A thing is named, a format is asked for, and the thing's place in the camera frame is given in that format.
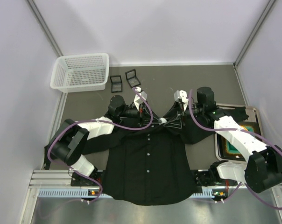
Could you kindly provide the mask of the aluminium rail frame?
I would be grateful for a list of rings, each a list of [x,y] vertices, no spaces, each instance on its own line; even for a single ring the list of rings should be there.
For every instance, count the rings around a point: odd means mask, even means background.
[[[282,185],[261,194],[266,205],[245,186],[238,185],[230,188],[226,197],[189,198],[163,206],[139,206],[106,194],[91,202],[38,196],[40,189],[98,190],[98,187],[71,186],[68,173],[67,170],[33,172],[22,224],[282,224]]]

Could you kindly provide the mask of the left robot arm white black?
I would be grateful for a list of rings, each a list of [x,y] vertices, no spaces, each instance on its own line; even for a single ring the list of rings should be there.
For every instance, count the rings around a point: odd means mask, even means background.
[[[126,105],[121,95],[113,96],[107,113],[86,122],[65,120],[45,147],[46,157],[52,161],[58,159],[84,178],[98,177],[98,169],[84,156],[84,148],[89,140],[111,136],[115,128],[128,131],[141,131],[153,124],[165,124],[166,119],[159,118],[148,107],[147,94],[135,95],[134,101]]]

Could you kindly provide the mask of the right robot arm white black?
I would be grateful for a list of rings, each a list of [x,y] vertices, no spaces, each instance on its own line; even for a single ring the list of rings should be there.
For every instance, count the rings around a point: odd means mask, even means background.
[[[174,93],[174,101],[164,124],[178,129],[185,144],[196,144],[215,133],[238,150],[245,160],[213,163],[208,176],[199,177],[203,185],[229,179],[245,183],[253,192],[261,193],[282,183],[282,151],[239,125],[248,118],[245,107],[228,110],[219,107],[210,87],[197,89],[195,103],[183,90]]]

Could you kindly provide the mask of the black box blue brooch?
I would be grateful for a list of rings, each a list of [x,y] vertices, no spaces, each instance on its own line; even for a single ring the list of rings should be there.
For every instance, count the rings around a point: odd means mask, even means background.
[[[118,93],[123,91],[123,83],[121,75],[110,76],[111,93]]]

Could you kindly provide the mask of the white perforated plastic basket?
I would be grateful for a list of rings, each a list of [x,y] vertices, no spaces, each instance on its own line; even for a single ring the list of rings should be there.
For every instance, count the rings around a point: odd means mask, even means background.
[[[106,53],[61,56],[54,64],[50,87],[63,93],[102,91],[108,76]]]

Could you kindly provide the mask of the black box gold brooch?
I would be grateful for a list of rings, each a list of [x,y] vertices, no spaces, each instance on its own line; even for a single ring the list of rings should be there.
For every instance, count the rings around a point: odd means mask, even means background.
[[[126,80],[131,88],[141,85],[141,82],[139,81],[136,74],[136,69],[132,69],[125,72],[125,75],[126,75]]]

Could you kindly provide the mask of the black button shirt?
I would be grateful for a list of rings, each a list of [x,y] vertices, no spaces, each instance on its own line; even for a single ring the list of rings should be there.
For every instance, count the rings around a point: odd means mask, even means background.
[[[141,131],[115,128],[89,140],[84,156],[98,169],[104,193],[137,205],[178,203],[196,192],[178,129],[153,124]]]

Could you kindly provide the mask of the green black mat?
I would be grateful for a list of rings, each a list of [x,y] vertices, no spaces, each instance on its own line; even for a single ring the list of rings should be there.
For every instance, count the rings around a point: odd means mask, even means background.
[[[250,132],[261,134],[260,127],[257,122],[242,121],[239,123],[240,126],[245,126]],[[241,153],[228,142],[224,137],[217,135],[218,141],[218,153],[222,159],[244,160]]]

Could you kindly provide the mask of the metal tray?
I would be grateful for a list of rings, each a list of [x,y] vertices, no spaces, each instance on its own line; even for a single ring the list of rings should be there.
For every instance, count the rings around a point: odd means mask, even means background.
[[[251,106],[245,106],[246,114],[249,116],[245,121],[240,122],[247,130],[263,135],[260,125],[260,115],[257,109]],[[215,153],[218,160],[245,162],[244,157],[221,135],[215,134]]]

